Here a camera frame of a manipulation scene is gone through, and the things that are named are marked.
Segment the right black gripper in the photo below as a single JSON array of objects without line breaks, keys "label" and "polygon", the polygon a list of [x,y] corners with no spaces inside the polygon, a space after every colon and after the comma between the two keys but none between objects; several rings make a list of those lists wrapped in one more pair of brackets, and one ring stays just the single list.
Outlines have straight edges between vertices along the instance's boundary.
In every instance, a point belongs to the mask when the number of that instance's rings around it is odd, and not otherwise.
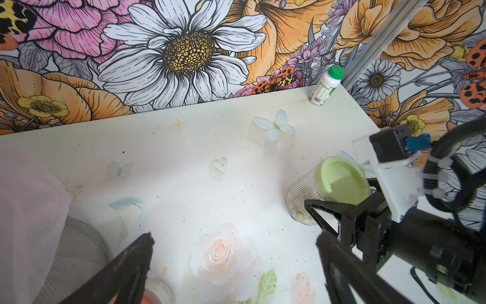
[{"label": "right black gripper", "polygon": [[305,200],[304,206],[321,230],[336,238],[339,237],[339,232],[323,215],[331,215],[340,222],[340,241],[351,248],[356,247],[362,252],[362,261],[367,268],[378,272],[391,257],[391,211],[378,180],[371,178],[368,183],[375,191],[359,205],[345,210],[343,214],[343,203]]}]

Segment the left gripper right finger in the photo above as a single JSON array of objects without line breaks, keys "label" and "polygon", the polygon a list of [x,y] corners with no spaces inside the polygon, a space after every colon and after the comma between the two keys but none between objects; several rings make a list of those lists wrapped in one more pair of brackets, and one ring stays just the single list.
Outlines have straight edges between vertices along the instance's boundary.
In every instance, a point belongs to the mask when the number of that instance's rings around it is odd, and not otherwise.
[{"label": "left gripper right finger", "polygon": [[355,291],[364,303],[410,303],[364,264],[331,233],[316,241],[332,303],[356,303]]}]

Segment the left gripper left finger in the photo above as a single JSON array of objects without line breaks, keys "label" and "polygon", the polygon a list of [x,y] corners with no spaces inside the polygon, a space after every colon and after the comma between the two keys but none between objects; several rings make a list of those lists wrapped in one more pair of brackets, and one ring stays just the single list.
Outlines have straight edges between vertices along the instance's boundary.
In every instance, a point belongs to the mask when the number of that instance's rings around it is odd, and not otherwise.
[{"label": "left gripper left finger", "polygon": [[141,303],[154,239],[144,233],[62,303]]}]

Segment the green lid peanut jar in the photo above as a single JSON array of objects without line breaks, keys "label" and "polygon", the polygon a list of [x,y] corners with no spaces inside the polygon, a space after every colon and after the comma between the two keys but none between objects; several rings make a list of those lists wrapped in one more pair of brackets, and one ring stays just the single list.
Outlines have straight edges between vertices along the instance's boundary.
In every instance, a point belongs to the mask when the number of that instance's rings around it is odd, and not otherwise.
[{"label": "green lid peanut jar", "polygon": [[292,218],[315,225],[305,210],[305,200],[322,200],[359,205],[372,194],[364,172],[343,157],[329,157],[296,181],[287,191],[287,208]]}]

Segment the mesh bin with pink bag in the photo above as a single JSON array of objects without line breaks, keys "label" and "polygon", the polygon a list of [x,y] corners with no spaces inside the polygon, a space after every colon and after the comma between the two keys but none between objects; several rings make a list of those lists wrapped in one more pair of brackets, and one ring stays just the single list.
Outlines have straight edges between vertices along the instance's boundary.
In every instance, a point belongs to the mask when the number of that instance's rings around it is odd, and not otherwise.
[{"label": "mesh bin with pink bag", "polygon": [[60,303],[110,262],[71,202],[42,162],[1,141],[1,303]]}]

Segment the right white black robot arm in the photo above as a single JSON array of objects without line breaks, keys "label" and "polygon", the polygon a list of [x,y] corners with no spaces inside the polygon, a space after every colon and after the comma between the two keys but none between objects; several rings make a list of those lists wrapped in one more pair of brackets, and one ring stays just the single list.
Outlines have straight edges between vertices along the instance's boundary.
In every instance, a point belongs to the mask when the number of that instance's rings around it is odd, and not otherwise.
[{"label": "right white black robot arm", "polygon": [[406,303],[378,276],[391,257],[475,303],[485,302],[485,242],[451,219],[412,208],[397,223],[381,189],[359,205],[306,200],[321,227],[316,245],[332,303]]}]

